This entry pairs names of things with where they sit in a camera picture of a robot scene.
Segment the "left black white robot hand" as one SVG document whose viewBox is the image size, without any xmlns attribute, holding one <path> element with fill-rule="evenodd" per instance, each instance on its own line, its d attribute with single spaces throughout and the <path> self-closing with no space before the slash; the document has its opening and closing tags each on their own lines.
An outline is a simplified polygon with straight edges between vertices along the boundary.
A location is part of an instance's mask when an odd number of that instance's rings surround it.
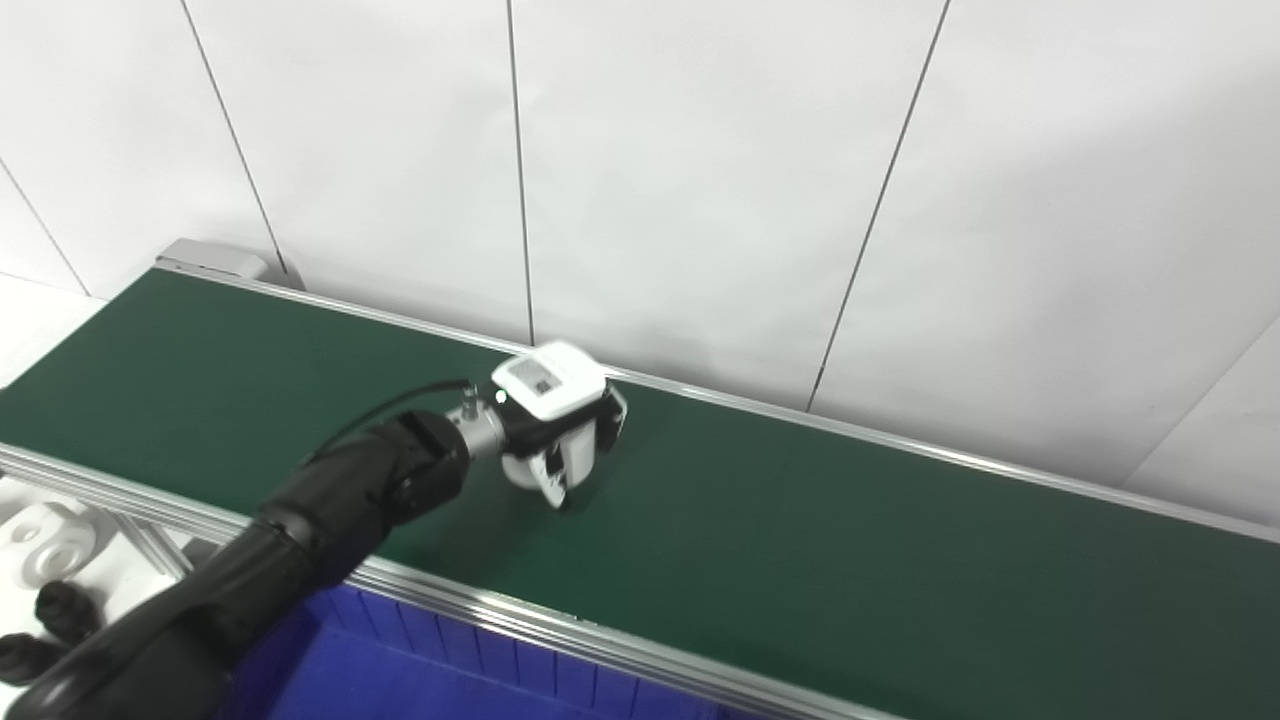
<svg viewBox="0 0 1280 720">
<path fill-rule="evenodd" d="M 490 374 L 483 402 L 502 430 L 506 477 L 540 493 L 556 511 L 570 507 L 628 415 L 604 366 L 563 340 L 504 360 Z"/>
</svg>

